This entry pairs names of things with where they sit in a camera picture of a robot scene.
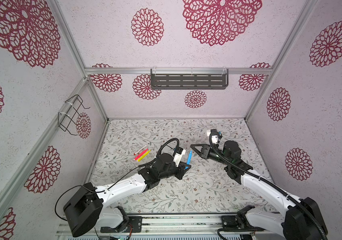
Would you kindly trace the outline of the blue pen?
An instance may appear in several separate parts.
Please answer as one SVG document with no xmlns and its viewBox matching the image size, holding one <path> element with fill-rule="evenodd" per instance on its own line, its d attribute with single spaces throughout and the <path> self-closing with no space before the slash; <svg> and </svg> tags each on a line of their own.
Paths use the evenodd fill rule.
<svg viewBox="0 0 342 240">
<path fill-rule="evenodd" d="M 188 156 L 188 160 L 187 160 L 187 165 L 190 165 L 191 159 L 192 159 L 192 155 L 193 155 L 193 151 L 190 150 L 190 153 L 189 153 L 189 156 Z"/>
</svg>

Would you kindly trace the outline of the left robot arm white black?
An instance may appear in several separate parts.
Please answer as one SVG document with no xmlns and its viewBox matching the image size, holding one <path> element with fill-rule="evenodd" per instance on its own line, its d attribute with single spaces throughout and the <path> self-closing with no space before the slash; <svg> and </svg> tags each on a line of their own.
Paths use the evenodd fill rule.
<svg viewBox="0 0 342 240">
<path fill-rule="evenodd" d="M 96 226 L 116 232 L 125 230 L 128 215 L 122 207 L 111 208 L 111 205 L 157 187 L 162 179 L 175 177 L 182 180 L 191 168 L 190 164 L 181 161 L 185 153 L 179 139 L 172 138 L 159 148 L 152 161 L 137 166 L 138 172 L 130 177 L 123 176 L 113 184 L 96 187 L 92 183 L 74 186 L 76 193 L 63 207 L 63 220 L 67 222 L 72 237 L 80 237 Z"/>
</svg>

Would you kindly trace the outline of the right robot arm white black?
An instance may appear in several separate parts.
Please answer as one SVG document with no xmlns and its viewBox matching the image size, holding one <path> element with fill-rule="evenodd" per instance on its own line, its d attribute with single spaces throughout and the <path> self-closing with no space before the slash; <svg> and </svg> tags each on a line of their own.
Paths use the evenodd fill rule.
<svg viewBox="0 0 342 240">
<path fill-rule="evenodd" d="M 219 148 L 222 134 L 208 131 L 208 144 L 192 144 L 191 149 L 202 159 L 225 165 L 227 175 L 238 184 L 256 192 L 276 211 L 266 212 L 246 206 L 236 214 L 236 232 L 259 229 L 277 234 L 286 240 L 325 240 L 328 230 L 318 204 L 311 198 L 292 195 L 262 177 L 242 160 L 242 150 L 235 141 L 225 141 Z"/>
</svg>

